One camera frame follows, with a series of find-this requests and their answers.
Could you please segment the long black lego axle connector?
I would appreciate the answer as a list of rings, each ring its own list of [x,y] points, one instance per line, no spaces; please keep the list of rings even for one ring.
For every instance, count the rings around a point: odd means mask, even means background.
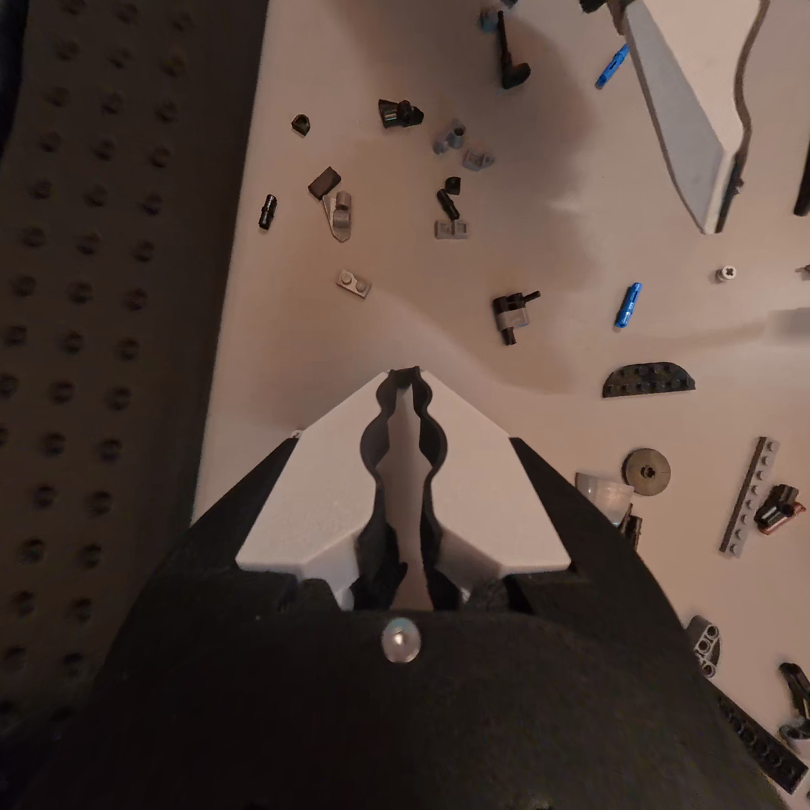
[[[509,91],[523,85],[531,76],[532,68],[526,62],[516,63],[513,60],[505,29],[505,15],[501,10],[497,12],[497,38],[499,43],[501,88],[504,91]]]

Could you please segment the dark grey half-round lego plate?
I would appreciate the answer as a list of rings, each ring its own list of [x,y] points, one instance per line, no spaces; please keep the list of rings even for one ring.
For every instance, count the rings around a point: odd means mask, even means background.
[[[696,390],[693,377],[681,366],[663,361],[629,364],[612,371],[602,385],[603,399]]]

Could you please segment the black lego wedge piece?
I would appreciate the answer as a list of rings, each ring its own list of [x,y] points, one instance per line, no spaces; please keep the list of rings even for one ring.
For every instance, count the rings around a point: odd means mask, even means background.
[[[408,128],[420,126],[424,121],[424,112],[413,106],[408,100],[394,102],[379,99],[378,112],[384,129]]]

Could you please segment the black and red lego connector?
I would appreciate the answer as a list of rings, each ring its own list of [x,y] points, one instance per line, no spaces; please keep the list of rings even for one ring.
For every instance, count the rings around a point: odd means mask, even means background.
[[[806,511],[798,501],[799,490],[789,484],[773,486],[756,511],[754,519],[758,532],[772,535],[780,527]]]

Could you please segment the grey lego bracket piece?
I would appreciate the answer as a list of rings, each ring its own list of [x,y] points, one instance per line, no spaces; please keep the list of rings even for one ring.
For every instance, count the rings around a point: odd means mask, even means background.
[[[333,238],[344,243],[351,238],[352,200],[349,192],[338,190],[325,194],[321,200]]]

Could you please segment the long black lego plate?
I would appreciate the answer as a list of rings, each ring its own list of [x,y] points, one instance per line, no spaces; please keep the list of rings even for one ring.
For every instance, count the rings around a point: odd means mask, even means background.
[[[709,686],[718,707],[762,773],[787,794],[794,795],[807,776],[807,765],[722,690],[713,683]]]

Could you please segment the dark round lego disc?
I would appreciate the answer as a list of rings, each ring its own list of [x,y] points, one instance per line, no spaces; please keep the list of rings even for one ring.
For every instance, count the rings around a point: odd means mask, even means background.
[[[654,497],[668,487],[672,468],[667,458],[651,448],[639,448],[628,454],[622,464],[627,485],[642,497]]]

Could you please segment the small lego axle assembly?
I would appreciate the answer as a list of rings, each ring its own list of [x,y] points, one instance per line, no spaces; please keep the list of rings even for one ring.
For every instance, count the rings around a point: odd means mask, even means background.
[[[491,310],[497,330],[506,347],[515,345],[515,330],[527,326],[530,322],[527,307],[529,303],[541,298],[540,291],[528,293],[515,292],[508,296],[496,297],[491,301]]]

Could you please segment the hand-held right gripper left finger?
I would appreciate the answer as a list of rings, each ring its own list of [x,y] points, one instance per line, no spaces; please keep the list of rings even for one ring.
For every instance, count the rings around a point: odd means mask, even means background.
[[[378,470],[401,391],[388,376],[304,430],[236,555],[241,570],[323,580],[346,610],[391,606],[408,565]]]

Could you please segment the grey lego liftarm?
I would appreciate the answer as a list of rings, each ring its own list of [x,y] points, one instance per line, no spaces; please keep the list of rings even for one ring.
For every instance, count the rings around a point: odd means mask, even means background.
[[[685,633],[704,677],[713,679],[721,655],[719,627],[704,617],[695,615],[688,623]]]

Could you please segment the grey lego piece cluster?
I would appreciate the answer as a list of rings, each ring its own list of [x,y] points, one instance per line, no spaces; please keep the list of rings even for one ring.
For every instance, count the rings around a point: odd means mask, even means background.
[[[460,120],[453,120],[433,138],[431,149],[436,157],[454,154],[459,165],[468,171],[479,173],[495,164],[494,154],[467,138],[467,127]]]

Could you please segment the long grey lego plate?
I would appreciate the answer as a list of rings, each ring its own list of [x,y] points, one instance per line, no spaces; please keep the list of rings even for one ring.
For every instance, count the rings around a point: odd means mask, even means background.
[[[737,559],[742,556],[745,542],[756,527],[756,512],[770,493],[779,447],[772,437],[758,438],[718,549],[721,555]]]

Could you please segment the blue lego pin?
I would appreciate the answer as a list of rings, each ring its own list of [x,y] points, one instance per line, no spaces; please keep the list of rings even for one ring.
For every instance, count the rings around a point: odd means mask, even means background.
[[[616,312],[615,329],[625,329],[629,325],[642,289],[643,284],[639,282],[632,283],[626,289],[621,305]]]
[[[594,87],[597,90],[602,90],[605,85],[610,81],[613,75],[623,65],[624,61],[629,56],[629,45],[625,42],[621,48],[613,55],[608,64],[599,73],[599,76],[594,82]]]

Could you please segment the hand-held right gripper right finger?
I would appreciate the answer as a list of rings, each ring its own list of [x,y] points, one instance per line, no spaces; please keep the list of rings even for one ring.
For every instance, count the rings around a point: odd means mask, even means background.
[[[432,607],[511,575],[566,571],[571,558],[509,434],[435,375],[412,370],[419,450],[429,464],[420,552]]]

